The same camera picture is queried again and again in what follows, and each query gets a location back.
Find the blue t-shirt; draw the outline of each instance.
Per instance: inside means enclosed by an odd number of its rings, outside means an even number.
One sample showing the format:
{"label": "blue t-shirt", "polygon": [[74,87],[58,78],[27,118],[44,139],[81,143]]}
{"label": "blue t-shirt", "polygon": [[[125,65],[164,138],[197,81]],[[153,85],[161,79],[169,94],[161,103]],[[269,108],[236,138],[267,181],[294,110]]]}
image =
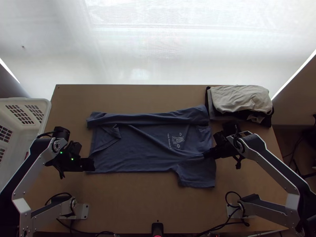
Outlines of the blue t-shirt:
{"label": "blue t-shirt", "polygon": [[169,113],[93,112],[87,125],[94,129],[93,173],[172,170],[183,186],[215,185],[216,163],[203,156],[212,147],[204,105]]}

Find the cable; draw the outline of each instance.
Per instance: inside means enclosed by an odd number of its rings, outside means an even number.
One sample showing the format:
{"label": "cable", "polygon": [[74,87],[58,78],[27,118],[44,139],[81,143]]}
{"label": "cable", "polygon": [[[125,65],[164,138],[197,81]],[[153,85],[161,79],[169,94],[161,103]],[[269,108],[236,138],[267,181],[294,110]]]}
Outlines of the cable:
{"label": "cable", "polygon": [[229,192],[227,192],[227,193],[225,194],[225,201],[226,201],[226,203],[227,203],[227,206],[233,207],[233,208],[239,208],[239,206],[233,206],[233,205],[231,205],[230,203],[228,203],[228,201],[227,201],[227,196],[228,196],[229,194],[236,194],[236,195],[238,195],[239,199],[241,199],[241,196],[240,196],[238,193],[234,192],[234,191],[229,191]]}
{"label": "cable", "polygon": [[[313,124],[312,127],[315,127],[315,126],[316,126],[316,114],[314,114],[313,117],[315,118],[315,122],[314,122],[314,124]],[[291,156],[291,159],[290,159],[290,162],[289,162],[289,165],[288,165],[289,167],[291,166],[291,164],[292,164],[292,162],[293,162],[294,154],[295,154],[296,148],[297,148],[298,145],[303,141],[303,139],[304,139],[304,138],[303,138],[303,135],[301,135],[301,136],[299,137],[299,139],[297,140],[297,142],[295,143],[293,151],[292,151],[291,153],[285,155],[285,156],[282,156],[282,158],[285,158],[285,157],[287,157],[287,156],[292,155],[292,156]]]}
{"label": "cable", "polygon": [[[62,192],[62,193],[58,193],[58,194],[55,194],[54,196],[50,197],[46,202],[45,202],[45,206],[49,203],[49,201],[54,198],[54,197],[57,197],[57,196],[60,196],[60,195],[63,195],[63,194],[67,194],[69,197],[72,197],[72,195],[70,193],[67,193],[67,192]],[[73,223],[75,220],[71,220],[70,222],[70,226],[66,225],[65,223],[63,223],[61,220],[57,219],[56,220],[61,224],[63,225],[64,227],[68,228],[69,229],[69,232],[70,234],[72,235],[72,231],[75,231],[75,232],[78,232],[78,233],[82,233],[82,234],[92,234],[92,235],[96,235],[99,236],[101,234],[108,234],[108,235],[114,235],[114,236],[117,236],[114,232],[111,232],[111,231],[102,231],[102,232],[99,232],[99,233],[94,233],[94,232],[85,232],[85,231],[81,231],[81,230],[77,230],[77,229],[74,229],[72,226],[73,226]]]}
{"label": "cable", "polygon": [[96,235],[96,237],[98,237],[99,235],[103,235],[103,234],[105,234],[105,235],[115,235],[113,232],[111,232],[111,231],[102,231],[102,232],[100,232],[100,233],[97,233],[97,235]]}
{"label": "cable", "polygon": [[298,139],[298,141],[296,142],[296,144],[294,145],[294,149],[293,149],[293,152],[292,152],[292,156],[291,156],[291,159],[290,159],[290,162],[289,162],[289,167],[291,166],[292,164],[292,161],[294,159],[294,154],[295,154],[295,151],[296,151],[296,148],[298,147],[298,145],[303,141],[303,135],[300,136],[300,138]]}
{"label": "cable", "polygon": [[67,194],[69,197],[72,197],[72,195],[70,193],[67,193],[67,192],[62,192],[62,193],[58,193],[58,194],[55,194],[53,197],[51,197],[50,199],[48,199],[46,202],[45,202],[45,206],[49,203],[49,201],[57,196],[60,196],[62,194]]}
{"label": "cable", "polygon": [[[222,229],[224,226],[227,226],[227,225],[244,224],[244,225],[247,226],[247,227],[250,226],[250,224],[247,223],[247,222],[245,222],[244,219],[241,219],[240,222],[230,222],[230,223],[228,223],[229,220],[231,219],[231,217],[232,217],[238,210],[241,210],[241,207],[240,207],[240,206],[233,206],[233,205],[231,205],[231,204],[228,203],[228,201],[227,201],[227,196],[228,196],[228,194],[230,194],[230,193],[234,193],[234,194],[238,195],[239,198],[241,198],[241,196],[240,196],[238,193],[234,192],[234,191],[229,191],[229,192],[226,193],[226,195],[225,195],[225,201],[226,201],[227,205],[230,206],[230,207],[236,208],[236,209],[228,216],[228,219],[226,220],[226,222],[223,223],[223,224],[220,224],[220,225],[218,225],[218,226],[215,226],[215,227],[213,227],[213,228],[210,228],[210,229],[208,229],[208,230],[206,230],[206,231],[203,231],[203,232],[197,234],[196,237],[200,237],[200,236],[202,236],[202,235],[204,235],[204,234],[206,234],[206,233],[208,233],[208,232],[211,232],[211,231],[216,231],[216,230]],[[244,209],[244,207],[243,207],[243,217],[244,217],[244,216],[245,216],[245,209]]]}
{"label": "cable", "polygon": [[41,138],[41,137],[44,137],[44,136],[49,136],[49,137],[52,137],[50,136],[50,134],[54,133],[55,131],[51,131],[51,132],[45,132],[43,134],[40,134],[38,135],[36,138]]}

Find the white laundry basket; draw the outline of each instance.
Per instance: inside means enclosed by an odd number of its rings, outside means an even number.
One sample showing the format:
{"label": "white laundry basket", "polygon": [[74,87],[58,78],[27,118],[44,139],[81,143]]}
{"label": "white laundry basket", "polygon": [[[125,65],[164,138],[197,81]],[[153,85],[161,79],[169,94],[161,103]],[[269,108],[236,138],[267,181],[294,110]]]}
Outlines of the white laundry basket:
{"label": "white laundry basket", "polygon": [[46,99],[0,99],[0,191],[44,132],[50,110]]}

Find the white backdrop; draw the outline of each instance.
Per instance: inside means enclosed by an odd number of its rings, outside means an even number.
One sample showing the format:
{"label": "white backdrop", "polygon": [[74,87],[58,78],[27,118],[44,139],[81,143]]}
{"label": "white backdrop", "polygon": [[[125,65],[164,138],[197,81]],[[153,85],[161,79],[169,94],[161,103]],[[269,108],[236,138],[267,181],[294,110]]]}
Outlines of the white backdrop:
{"label": "white backdrop", "polygon": [[316,49],[314,0],[0,1],[0,58],[56,84],[253,84],[272,97]]}

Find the wooden table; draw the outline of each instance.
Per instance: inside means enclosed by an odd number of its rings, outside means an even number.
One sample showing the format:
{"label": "wooden table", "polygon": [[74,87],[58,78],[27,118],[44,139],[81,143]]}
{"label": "wooden table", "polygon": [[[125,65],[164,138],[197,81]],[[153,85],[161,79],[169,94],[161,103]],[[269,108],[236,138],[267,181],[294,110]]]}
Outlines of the wooden table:
{"label": "wooden table", "polygon": [[[52,109],[46,126],[70,130],[70,139],[82,144],[81,156],[87,157],[92,131],[86,118],[92,111],[109,113],[155,113],[204,104],[206,86],[203,85],[57,85]],[[213,133],[222,129],[211,122]],[[257,133],[268,149],[281,158],[272,128],[243,123],[242,130]],[[88,232],[103,230],[115,233],[150,233],[153,222],[162,222],[166,233],[199,233],[224,223],[227,219],[224,196],[236,191],[241,196],[259,194],[263,200],[285,204],[286,192],[259,166],[243,160],[235,169],[233,158],[216,161],[215,188],[184,188],[173,172],[168,173],[112,173],[86,175],[66,173],[59,179],[57,170],[43,169],[26,196],[32,208],[39,208],[52,195],[69,192],[79,202],[89,203],[87,220],[74,227]],[[270,221],[256,217],[244,225],[226,226],[222,231],[268,231],[284,229]],[[68,232],[57,221],[43,231]]]}

